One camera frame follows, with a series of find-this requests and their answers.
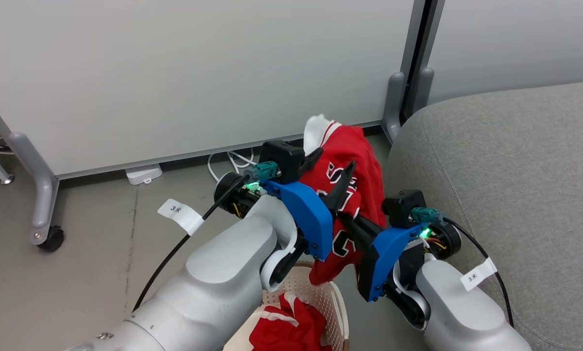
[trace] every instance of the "white laundry basket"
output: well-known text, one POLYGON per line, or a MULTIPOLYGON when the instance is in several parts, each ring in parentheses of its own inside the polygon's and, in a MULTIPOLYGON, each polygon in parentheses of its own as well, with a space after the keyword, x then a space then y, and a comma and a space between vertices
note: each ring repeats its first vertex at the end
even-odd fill
POLYGON ((224 346, 224 351, 252 351, 248 337, 259 321, 265 306, 280 307, 278 297, 287 291, 308 300, 326 318, 322 344, 331 345, 332 351, 348 351, 349 326, 341 292, 334 282, 314 286, 309 282, 309 272, 313 264, 300 261, 291 269, 280 288, 275 292, 263 291, 263 305, 260 306, 235 335, 224 346))

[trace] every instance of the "gray fabric upholstery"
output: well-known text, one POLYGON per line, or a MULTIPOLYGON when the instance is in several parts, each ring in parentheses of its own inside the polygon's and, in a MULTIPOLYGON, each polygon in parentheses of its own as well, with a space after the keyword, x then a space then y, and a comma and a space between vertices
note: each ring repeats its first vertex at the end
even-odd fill
MULTIPOLYGON (((583 83, 418 111, 394 140, 385 186, 421 189, 471 231, 534 351, 583 351, 583 83)), ((451 259, 461 272, 481 261, 469 242, 451 259)), ((483 285, 503 306, 495 278, 483 285)))

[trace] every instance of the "concrete floor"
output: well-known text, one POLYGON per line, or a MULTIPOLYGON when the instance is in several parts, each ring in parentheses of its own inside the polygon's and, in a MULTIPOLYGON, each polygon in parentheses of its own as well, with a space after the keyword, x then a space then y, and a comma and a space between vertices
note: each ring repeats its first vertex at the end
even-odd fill
MULTIPOLYGON (((389 142, 382 134, 369 140, 384 164, 389 142)), ((66 240, 55 253, 42 253, 27 241, 33 181, 16 158, 0 160, 16 176, 9 186, 0 185, 0 351, 60 351, 111 331, 184 236, 175 222, 157 214, 159 206, 174 198, 204 213, 213 203, 215 182, 206 165, 197 162, 169 165, 149 185, 131 186, 121 174, 62 182, 53 224, 64 228, 66 240)), ((214 169, 224 174, 231 165, 218 162, 214 169)), ((190 253, 236 220, 215 211, 151 291, 177 272, 190 253)), ((351 266, 335 282, 347 307, 353 351, 428 349, 392 302, 362 300, 351 266)))

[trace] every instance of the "white label tag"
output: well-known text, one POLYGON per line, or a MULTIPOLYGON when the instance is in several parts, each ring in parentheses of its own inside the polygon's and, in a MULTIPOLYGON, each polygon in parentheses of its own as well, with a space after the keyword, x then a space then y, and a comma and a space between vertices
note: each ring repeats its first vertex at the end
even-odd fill
POLYGON ((178 223, 180 227, 185 229, 189 236, 194 235, 202 223, 204 223, 202 216, 198 214, 198 212, 188 205, 175 201, 172 198, 169 198, 157 210, 157 213, 178 223))
POLYGON ((467 291, 471 291, 471 289, 478 286, 478 284, 492 276, 495 272, 497 272, 497 268, 489 257, 481 265, 463 275, 461 277, 461 282, 465 285, 467 291))

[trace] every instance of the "white partition wall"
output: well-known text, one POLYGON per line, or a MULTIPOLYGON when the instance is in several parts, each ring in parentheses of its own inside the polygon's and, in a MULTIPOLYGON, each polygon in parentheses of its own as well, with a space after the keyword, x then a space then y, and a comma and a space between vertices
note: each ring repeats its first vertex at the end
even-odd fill
POLYGON ((583 0, 444 0, 434 20, 428 104, 583 81, 583 0))
POLYGON ((382 118, 413 0, 0 0, 0 118, 58 178, 382 118))

